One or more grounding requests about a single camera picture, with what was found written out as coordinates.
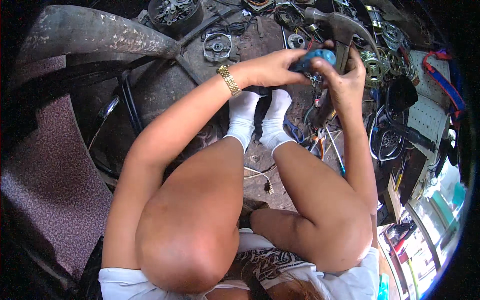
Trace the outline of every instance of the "bucket of metal parts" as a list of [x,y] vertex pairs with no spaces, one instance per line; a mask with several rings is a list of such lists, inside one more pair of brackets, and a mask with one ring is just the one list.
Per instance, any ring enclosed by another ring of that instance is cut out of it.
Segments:
[[184,36],[204,19],[201,0],[151,0],[148,16],[159,32],[176,38]]

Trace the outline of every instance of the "hand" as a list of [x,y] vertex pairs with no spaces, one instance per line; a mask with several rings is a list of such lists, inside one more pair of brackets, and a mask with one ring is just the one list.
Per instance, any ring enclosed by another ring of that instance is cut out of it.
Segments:
[[228,69],[235,80],[249,85],[277,86],[283,84],[311,84],[303,74],[290,72],[292,63],[305,55],[305,50],[283,49],[268,55],[237,63]]
[[339,75],[335,68],[321,58],[311,60],[312,68],[327,81],[328,91],[339,117],[361,116],[361,101],[365,86],[365,67],[360,54],[350,46],[345,75]]

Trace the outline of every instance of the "blue plastic part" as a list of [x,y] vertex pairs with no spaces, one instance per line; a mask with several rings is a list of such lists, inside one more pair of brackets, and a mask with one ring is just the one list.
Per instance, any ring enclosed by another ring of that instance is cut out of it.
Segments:
[[336,57],[332,51],[328,49],[315,49],[307,52],[297,63],[290,66],[292,72],[310,72],[310,60],[314,57],[320,57],[329,62],[331,65],[336,64]]

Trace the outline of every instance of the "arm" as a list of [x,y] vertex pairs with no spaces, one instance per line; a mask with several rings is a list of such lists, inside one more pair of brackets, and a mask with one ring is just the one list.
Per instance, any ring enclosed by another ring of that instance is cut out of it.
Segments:
[[361,109],[365,68],[354,47],[349,52],[347,62],[349,72],[344,76],[338,75],[333,67],[322,60],[315,60],[312,63],[328,79],[332,101],[343,127],[345,179],[370,212],[372,247],[376,247],[377,187]]
[[[229,67],[240,89],[249,85],[308,83],[289,72],[303,50],[282,50]],[[158,116],[129,150],[107,218],[102,267],[139,269],[135,232],[146,202],[161,187],[166,166],[231,97],[220,75],[212,77]]]

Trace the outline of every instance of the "concrete floor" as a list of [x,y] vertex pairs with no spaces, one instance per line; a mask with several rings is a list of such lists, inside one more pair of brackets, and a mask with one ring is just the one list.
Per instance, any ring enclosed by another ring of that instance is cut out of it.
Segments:
[[[206,4],[214,3],[216,7],[223,9],[222,4],[206,0],[202,2],[204,7]],[[211,12],[204,9],[205,18],[212,15]],[[228,20],[230,22],[239,21],[243,16],[241,12],[231,16]],[[256,25],[251,25],[252,34],[258,34]],[[275,47],[281,48],[281,33],[279,26],[276,30],[269,31],[270,35],[274,37]],[[238,37],[233,38],[234,47],[240,45]],[[269,52],[276,50],[275,47],[265,47]],[[77,55],[68,56],[67,64],[78,64],[97,60],[113,60],[120,59],[131,61],[138,58],[137,55],[130,54],[102,54],[96,55]],[[202,42],[200,38],[192,41],[184,51],[184,58],[190,63],[192,69],[202,78],[207,80],[215,75],[215,70],[220,64],[208,62],[203,58]],[[146,126],[156,116],[161,114],[170,105],[182,98],[188,92],[196,87],[196,84],[186,74],[186,72],[177,64],[166,64],[158,67],[157,62],[149,63],[141,68],[138,68],[132,73],[133,96],[136,101],[137,110]],[[98,110],[107,102],[110,101],[112,92],[117,86],[116,80],[110,80],[91,86],[87,89],[73,93],[72,104],[79,124],[80,130],[84,139],[87,138],[91,132],[91,124]],[[308,136],[308,128],[303,125],[303,115],[308,107],[312,104],[312,88],[311,86],[293,86],[291,87],[292,106],[288,111],[288,119],[303,130],[305,136]],[[256,126],[261,128],[262,114],[265,114],[268,109],[269,102],[261,101],[262,105],[257,108]],[[220,118],[219,124],[224,131],[228,126],[228,118]],[[261,133],[257,131],[257,135],[252,139],[250,146],[245,154],[245,165],[256,170],[267,170],[273,165],[273,159],[270,152],[263,148],[258,143],[258,138]],[[113,171],[119,173],[123,160],[128,152],[128,149],[134,141],[133,130],[128,120],[128,114],[125,106],[120,103],[117,105],[113,113],[108,117],[103,125],[100,134],[92,147],[91,154],[105,165],[110,167]],[[324,143],[325,149],[330,144],[330,140]],[[343,155],[343,134],[340,134],[336,139],[336,145],[341,155]],[[324,158],[326,164],[339,172],[338,159],[331,147]],[[245,171],[245,175],[252,175],[253,173]],[[244,198],[252,200],[261,200],[267,202],[271,208],[295,210],[292,201],[286,193],[280,176],[277,170],[268,174],[271,179],[274,193],[269,194],[265,191],[266,178],[258,176],[252,179],[244,180]]]

